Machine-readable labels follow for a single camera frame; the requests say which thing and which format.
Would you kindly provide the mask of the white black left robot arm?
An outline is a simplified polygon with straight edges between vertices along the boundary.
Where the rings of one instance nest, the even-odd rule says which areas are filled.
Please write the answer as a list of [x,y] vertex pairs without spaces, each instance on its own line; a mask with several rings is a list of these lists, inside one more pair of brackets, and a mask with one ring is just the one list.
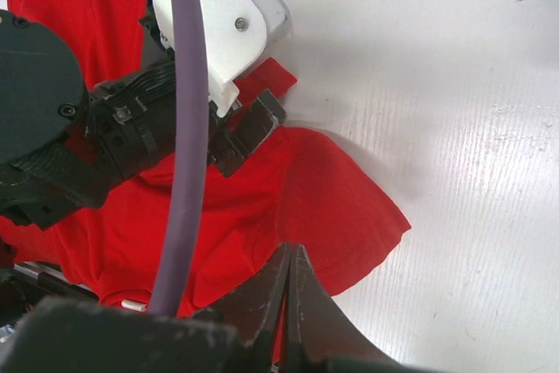
[[[210,76],[207,161],[235,173],[286,118],[269,89],[235,79],[291,30],[283,0],[200,0]],[[1,14],[1,213],[48,229],[175,149],[171,0],[147,0],[141,68],[87,88],[70,46],[43,24]]]

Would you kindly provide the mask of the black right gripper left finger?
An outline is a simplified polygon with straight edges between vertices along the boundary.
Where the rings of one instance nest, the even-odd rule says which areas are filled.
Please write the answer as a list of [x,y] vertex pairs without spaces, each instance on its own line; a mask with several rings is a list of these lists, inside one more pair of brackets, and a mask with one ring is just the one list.
[[240,370],[269,372],[273,366],[290,259],[291,246],[279,245],[250,279],[192,315],[198,321],[236,329],[245,348]]

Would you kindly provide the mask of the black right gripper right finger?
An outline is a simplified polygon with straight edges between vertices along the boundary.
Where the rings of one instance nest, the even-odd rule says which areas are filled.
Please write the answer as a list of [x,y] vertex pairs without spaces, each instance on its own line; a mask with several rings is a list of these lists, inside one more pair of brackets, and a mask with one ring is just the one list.
[[306,249],[293,248],[283,330],[285,372],[405,372],[353,325],[319,282]]

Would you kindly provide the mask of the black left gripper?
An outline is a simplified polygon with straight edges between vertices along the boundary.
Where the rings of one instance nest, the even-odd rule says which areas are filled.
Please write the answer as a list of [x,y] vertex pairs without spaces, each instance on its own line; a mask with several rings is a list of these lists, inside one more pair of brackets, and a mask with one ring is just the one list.
[[[91,92],[91,111],[101,152],[94,167],[113,181],[127,181],[154,168],[175,151],[176,71],[174,53],[162,45],[152,0],[146,0],[141,67]],[[232,176],[286,120],[286,110],[266,89],[249,107],[236,100],[225,117],[210,104],[209,165]]]

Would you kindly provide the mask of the red t shirt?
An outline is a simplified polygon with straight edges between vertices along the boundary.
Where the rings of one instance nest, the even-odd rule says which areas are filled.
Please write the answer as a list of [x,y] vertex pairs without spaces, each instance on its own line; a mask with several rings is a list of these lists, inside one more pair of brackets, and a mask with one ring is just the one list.
[[[7,0],[71,48],[87,88],[141,67],[146,0]],[[410,229],[335,142],[280,125],[232,176],[207,161],[209,73],[200,0],[171,0],[175,151],[48,229],[1,213],[16,263],[59,266],[98,302],[42,299],[1,344],[4,372],[246,372],[233,327],[192,315],[303,246],[329,296],[378,266]],[[295,77],[271,55],[235,79],[239,96],[280,98]]]

